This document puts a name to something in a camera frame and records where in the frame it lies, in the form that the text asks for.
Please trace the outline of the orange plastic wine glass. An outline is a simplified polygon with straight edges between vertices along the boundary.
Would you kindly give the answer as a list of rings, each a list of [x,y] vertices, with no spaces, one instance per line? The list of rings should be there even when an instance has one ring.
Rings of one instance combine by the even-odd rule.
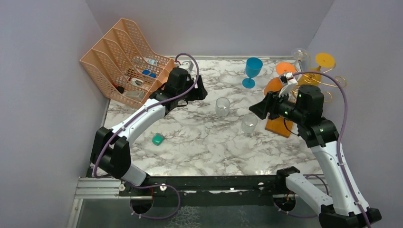
[[[279,76],[282,75],[283,73],[286,73],[286,72],[295,73],[296,69],[291,63],[288,63],[288,62],[280,62],[280,63],[278,63],[276,65],[276,73]],[[281,83],[281,80],[277,76],[277,77],[274,77],[273,79],[271,79],[268,82],[268,84],[267,84],[266,88],[264,89],[263,93],[264,93],[264,95],[266,95],[268,92],[272,92],[272,91],[276,92],[276,91],[281,90],[282,87],[283,87],[283,85]]]

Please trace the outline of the yellow plastic wine glass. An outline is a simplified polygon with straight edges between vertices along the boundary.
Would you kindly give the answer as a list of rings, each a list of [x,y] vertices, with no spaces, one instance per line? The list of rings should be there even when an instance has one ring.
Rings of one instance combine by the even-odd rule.
[[[310,68],[308,71],[313,72],[321,72],[323,68],[327,69],[328,71],[332,70],[335,65],[336,61],[332,55],[329,53],[319,53],[315,56],[315,62],[317,63],[317,67]],[[314,85],[318,86],[321,84],[322,75],[320,74],[304,74],[300,77],[298,81],[298,85]]]

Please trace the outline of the clear tumbler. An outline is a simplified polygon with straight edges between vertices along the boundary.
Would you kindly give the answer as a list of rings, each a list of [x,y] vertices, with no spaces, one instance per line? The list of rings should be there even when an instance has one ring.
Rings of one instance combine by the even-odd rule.
[[[220,97],[216,100],[215,111],[218,117],[227,116],[230,112],[230,101],[225,97]]]
[[[243,117],[240,131],[244,135],[252,134],[255,131],[258,119],[255,114],[247,114]]]

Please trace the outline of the clear wine glass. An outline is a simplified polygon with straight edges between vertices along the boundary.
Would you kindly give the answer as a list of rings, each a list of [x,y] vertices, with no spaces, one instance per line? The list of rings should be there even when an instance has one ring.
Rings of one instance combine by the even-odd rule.
[[[296,62],[305,61],[309,57],[309,53],[303,48],[295,48],[291,51],[291,56]]]

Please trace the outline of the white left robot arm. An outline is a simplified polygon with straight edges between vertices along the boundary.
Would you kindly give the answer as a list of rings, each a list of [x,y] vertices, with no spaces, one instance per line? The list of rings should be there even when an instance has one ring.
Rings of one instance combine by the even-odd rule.
[[[148,174],[131,161],[131,144],[152,124],[178,107],[180,101],[203,100],[207,96],[202,77],[192,79],[187,70],[175,67],[168,80],[152,92],[145,104],[129,118],[111,129],[97,130],[90,160],[93,174],[101,168],[108,175],[131,183],[132,190],[144,195],[149,190]]]

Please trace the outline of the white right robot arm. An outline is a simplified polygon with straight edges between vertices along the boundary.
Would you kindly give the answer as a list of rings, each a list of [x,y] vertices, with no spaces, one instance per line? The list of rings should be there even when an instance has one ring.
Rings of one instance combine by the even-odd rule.
[[[316,157],[331,190],[328,196],[291,167],[277,172],[274,187],[280,193],[296,193],[318,215],[323,228],[365,228],[381,220],[379,209],[363,198],[338,142],[334,123],[322,116],[324,95],[315,85],[302,85],[296,102],[279,92],[268,92],[249,110],[258,118],[283,117],[297,124],[298,134]]]

